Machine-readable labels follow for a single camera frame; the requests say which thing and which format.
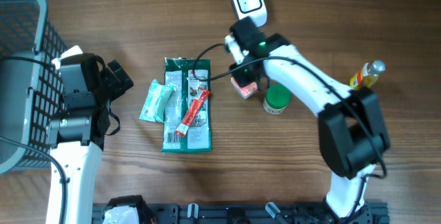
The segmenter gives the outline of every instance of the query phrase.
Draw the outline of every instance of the table surface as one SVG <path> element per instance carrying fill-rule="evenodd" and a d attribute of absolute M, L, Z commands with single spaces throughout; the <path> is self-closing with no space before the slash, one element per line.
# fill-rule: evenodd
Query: table surface
<path fill-rule="evenodd" d="M 263 27 L 279 32 L 331 77 L 348 82 L 374 59 L 386 72 L 373 86 L 391 137 L 386 180 L 366 198 L 389 204 L 392 223 L 441 223 L 441 0 L 265 0 Z M 142 194 L 149 203 L 321 201 L 331 171 L 317 120 L 293 98 L 273 116 L 263 93 L 244 101 L 229 78 L 212 82 L 212 152 L 161 153 L 163 124 L 139 119 L 164 57 L 196 57 L 222 42 L 236 20 L 230 0 L 48 0 L 69 45 L 117 59 L 135 86 L 112 104 L 121 131 L 106 138 L 94 202 Z M 233 62 L 207 54 L 212 74 Z M 44 223 L 48 171 L 0 176 L 0 223 Z"/>

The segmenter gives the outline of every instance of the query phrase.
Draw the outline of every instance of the bottle cap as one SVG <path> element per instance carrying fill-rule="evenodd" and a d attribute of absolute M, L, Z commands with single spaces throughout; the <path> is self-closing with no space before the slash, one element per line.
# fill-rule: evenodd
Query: bottle cap
<path fill-rule="evenodd" d="M 383 61 L 374 61 L 370 69 L 373 74 L 380 74 L 384 70 L 386 70 L 386 65 Z"/>
<path fill-rule="evenodd" d="M 268 105 L 274 109 L 286 107 L 291 100 L 291 92 L 283 85 L 272 85 L 265 96 Z"/>

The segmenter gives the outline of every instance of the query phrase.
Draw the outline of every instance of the teal packet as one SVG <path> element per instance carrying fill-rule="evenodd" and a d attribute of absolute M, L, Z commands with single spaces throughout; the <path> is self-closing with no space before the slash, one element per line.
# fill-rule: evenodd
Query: teal packet
<path fill-rule="evenodd" d="M 154 79 L 149 87 L 139 118 L 144 121 L 163 123 L 165 105 L 173 92 L 174 85 L 161 85 Z"/>
<path fill-rule="evenodd" d="M 209 90 L 209 82 L 196 79 L 210 77 L 209 59 L 201 59 L 192 73 L 194 59 L 165 59 L 165 85 L 175 85 L 164 111 L 164 142 L 162 152 L 197 153 L 210 152 L 211 131 L 209 128 L 209 99 L 204 101 L 185 137 L 174 133 L 181 123 L 199 87 Z"/>

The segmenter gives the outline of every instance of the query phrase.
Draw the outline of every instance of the green lid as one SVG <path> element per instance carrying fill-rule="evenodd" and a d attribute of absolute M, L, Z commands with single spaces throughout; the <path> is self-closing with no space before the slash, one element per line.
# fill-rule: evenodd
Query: green lid
<path fill-rule="evenodd" d="M 291 92 L 283 85 L 272 85 L 265 96 L 268 105 L 274 109 L 281 109 L 291 100 Z"/>

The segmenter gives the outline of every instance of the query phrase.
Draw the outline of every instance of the basket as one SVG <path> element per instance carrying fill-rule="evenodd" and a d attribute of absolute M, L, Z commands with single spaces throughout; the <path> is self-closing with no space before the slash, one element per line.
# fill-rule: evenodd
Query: basket
<path fill-rule="evenodd" d="M 0 0 L 0 57 L 26 57 L 47 64 L 66 51 L 48 18 L 46 0 Z M 0 61 L 0 136 L 49 153 L 46 125 L 64 108 L 55 69 L 27 61 Z M 45 157 L 0 141 L 0 174 L 49 168 Z"/>

